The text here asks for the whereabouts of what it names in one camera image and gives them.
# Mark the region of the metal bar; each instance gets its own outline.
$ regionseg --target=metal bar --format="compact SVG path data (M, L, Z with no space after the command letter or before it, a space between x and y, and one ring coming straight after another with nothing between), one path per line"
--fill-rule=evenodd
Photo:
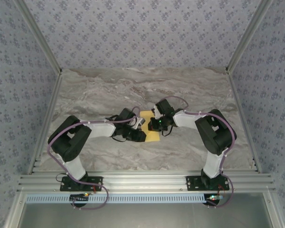
M53 115L53 111L55 108L59 88L61 85L61 80L62 80L62 76L59 74L57 76L57 79L56 79L56 82L54 85L54 89L52 92L52 96L51 96L51 99L49 102L49 106L47 108L46 116L45 116L45 119L44 119L43 124L42 124L42 128L41 128L42 130L41 130L39 137L37 139L36 146L35 146L35 149L34 149L34 152L32 155L32 159L31 159L31 162L30 162L29 167L28 167L28 174L31 174L33 172L33 169L35 166L35 161L36 161L37 157L41 154L43 146L44 146L44 142L47 138L48 129L50 126L50 121L52 119L52 115Z
M5 221L4 228L18 227L21 214L25 205L26 194L18 192L14 198L13 204L10 208L10 213Z
M265 204L274 228L285 228L285 217L276 192L263 193Z
M59 192L60 183L55 179L58 173L23 175L19 181L18 191ZM104 171L89 172L89 175L103 176L103 185L111 193L185 193L187 192L186 176L199 175L199 173L199 171ZM225 171L225 174L231 178L236 192L253 193L275 189L269 174L259 174L257 172L247 174L246 172L232 171Z
M28 27L30 28L31 32L33 33L36 41L40 45L42 51L44 52L47 60L49 61L50 65L53 67L56 74L60 73L60 66L57 62L51 48L49 47L46 39L44 38L40 28L38 27L35 18L31 14L28 9L28 6L23 0L14 0L15 5L19 9L23 19L27 23Z
M193 171L186 171L186 170L166 170L166 171L130 171L130 170L115 170L115 171L87 171L90 176L139 176L142 175L154 177L156 175L163 177L171 177L171 176L194 176L194 175L200 175L200 170L193 170ZM55 177L57 174L59 174L60 171L39 171L34 173L34 177L37 176L46 176L46 177ZM247 176L252 175L255 176L257 172L255 170L234 170L234 169L228 169L224 170L224 173L226 175L240 175L240 176Z
M263 20L268 8L270 7L273 0L261 0L259 3L250 23L246 27L246 30L238 43L236 50L233 52L233 55L227 65L227 72L231 74L235 69L236 64L241 59L246 47L248 46L249 42L252 39L253 34L257 30L258 26Z
M252 141L252 137L251 137L251 134L250 134L250 131L249 131L249 127L248 127L246 118L245 118L245 114L244 114L244 111L243 111L240 99L238 97L236 86L235 86L234 81L232 79L232 76L230 74L228 74L228 81L230 83L234 99L236 101L237 110L239 112L239 117L241 119L241 122L242 122L242 125L243 125L243 128L244 128L244 132L245 132L245 136L246 136L247 141L248 141L249 148L250 148L250 150L252 152L253 158L254 158L255 163L256 163L256 169L257 169L258 172L262 172L261 162L260 162L260 160L258 158L256 148L255 148L254 143Z

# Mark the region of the gray marble table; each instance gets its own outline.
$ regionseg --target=gray marble table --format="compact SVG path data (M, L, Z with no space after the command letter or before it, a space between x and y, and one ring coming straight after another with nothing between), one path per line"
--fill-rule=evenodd
M207 68L65 69L48 136L69 116L101 120L136 105L150 110L168 95L185 98L188 111L219 109L237 133L236 145L226 158L226 169L251 169L252 154L232 96L227 76ZM176 99L174 108L184 104ZM88 140L80 154L87 170L200 170L207 157L197 130L174 128L159 142L116 142L111 138ZM60 167L41 155L41 171Z

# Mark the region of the yellow object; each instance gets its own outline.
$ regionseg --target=yellow object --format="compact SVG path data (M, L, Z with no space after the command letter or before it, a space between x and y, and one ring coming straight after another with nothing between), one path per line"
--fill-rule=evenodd
M142 125L142 131L145 132L146 140L145 142L154 142L160 140L159 132L151 132L148 130L148 123L151 120L151 117L155 117L152 111L141 111L140 112L141 118L145 119L144 124Z

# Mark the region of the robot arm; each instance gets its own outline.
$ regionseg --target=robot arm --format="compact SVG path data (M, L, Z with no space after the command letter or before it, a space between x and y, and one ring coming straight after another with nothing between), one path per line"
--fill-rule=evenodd
M135 116L135 113L125 108L119 115L107 118L109 121L122 121ZM144 142L146 134L139 129L144 123L143 118L135 118L124 123L88 123L79 125L60 136L53 144L53 151L59 155L64 167L76 179L85 181L87 173L81 164L79 154L87 139L96 137L115 137L121 135L123 138L134 142ZM58 129L50 136L48 143L62 130L67 127L82 122L75 116L69 116Z
M204 185L211 188L211 180L220 175L219 166L224 156L223 152L232 143L232 136L227 126L212 116L190 115L182 109L174 110L165 99L157 103L152 111L155 118L151 118L148 124L149 131L166 131L168 126L188 127L199 131L208 150L206 164L201 171L201 178ZM217 109L213 109L210 113L226 120Z

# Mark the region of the wall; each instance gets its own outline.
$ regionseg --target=wall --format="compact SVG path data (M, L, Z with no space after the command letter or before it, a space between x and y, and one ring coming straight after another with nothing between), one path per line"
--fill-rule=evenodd
M259 0L26 0L62 68L225 67Z
M264 172L285 211L285 0L276 0L233 72Z
M0 227L27 172L56 76L12 0L0 0Z

